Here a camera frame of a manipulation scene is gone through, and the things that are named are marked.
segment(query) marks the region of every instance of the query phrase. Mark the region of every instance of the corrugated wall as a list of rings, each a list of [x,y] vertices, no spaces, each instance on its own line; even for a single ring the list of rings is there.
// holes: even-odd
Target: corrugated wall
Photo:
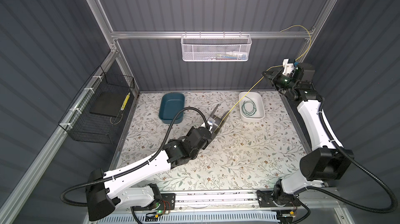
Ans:
[[[2,205],[110,49],[85,0],[0,0],[0,18]],[[81,221],[59,187],[87,180],[84,169],[104,167],[112,152],[67,139],[15,223]]]
[[[326,116],[345,148],[400,198],[400,0],[339,0],[305,62],[326,98]],[[342,197],[389,206],[386,193],[351,166]],[[397,223],[400,211],[372,214],[349,207],[358,224]]]
[[[100,1],[114,31],[279,31],[311,29],[326,0]],[[141,91],[247,89],[304,42],[253,39],[247,62],[187,63],[178,40],[119,41]]]

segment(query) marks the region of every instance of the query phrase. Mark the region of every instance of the black mounting plate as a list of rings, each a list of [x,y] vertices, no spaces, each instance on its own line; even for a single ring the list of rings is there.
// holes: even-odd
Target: black mounting plate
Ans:
[[[282,205],[278,206],[273,201],[272,193],[273,193],[273,190],[262,190],[262,191],[257,190],[257,192],[256,192],[257,201],[261,208],[293,207],[293,206],[298,207],[298,206],[300,206],[300,204],[295,200],[289,201],[288,203],[286,203],[283,206]]]
[[[161,194],[162,196],[162,200],[169,202],[170,204],[166,206],[166,210],[174,210],[175,209],[175,194],[170,193],[170,194]],[[135,206],[133,207],[134,211],[144,211],[144,210],[148,210],[146,207],[139,207],[139,206]],[[158,207],[154,210],[164,210],[164,202],[161,202]]]

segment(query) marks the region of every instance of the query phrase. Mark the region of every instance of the black wire basket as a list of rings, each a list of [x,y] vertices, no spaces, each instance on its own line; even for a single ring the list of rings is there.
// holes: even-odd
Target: black wire basket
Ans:
[[[87,141],[112,144],[118,142],[122,134],[125,122],[134,101],[134,79],[131,76],[123,76],[103,72],[97,77],[93,86],[85,89],[86,94],[76,108],[71,108],[64,113],[61,119],[72,110],[72,117],[68,122],[59,122],[59,126],[68,132],[68,135],[75,141]],[[104,95],[114,95],[123,98],[117,109],[116,115],[102,115],[94,113],[98,108],[97,100]]]

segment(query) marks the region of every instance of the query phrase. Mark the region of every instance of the white mesh basket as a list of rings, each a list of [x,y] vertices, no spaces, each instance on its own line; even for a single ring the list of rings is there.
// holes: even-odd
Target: white mesh basket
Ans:
[[[242,34],[182,35],[180,42],[184,61],[247,61],[252,43]]]

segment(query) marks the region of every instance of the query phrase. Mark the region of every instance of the white plastic bin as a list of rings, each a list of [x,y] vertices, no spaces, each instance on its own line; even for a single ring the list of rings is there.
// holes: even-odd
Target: white plastic bin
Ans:
[[[244,95],[246,95],[246,93],[247,92],[241,92],[239,94],[239,99],[241,99]],[[245,103],[246,101],[251,101],[251,100],[254,102],[254,104],[256,106],[256,112],[252,116],[246,116],[242,111],[242,106],[243,106],[243,103]],[[244,97],[243,100],[241,100],[239,102],[239,108],[240,108],[240,118],[243,121],[258,122],[265,117],[265,109],[264,109],[263,99],[260,96],[260,94],[257,92],[249,92],[246,95],[246,97]],[[245,109],[247,111],[251,111],[252,108],[253,108],[253,105],[251,103],[247,103],[245,105]]]

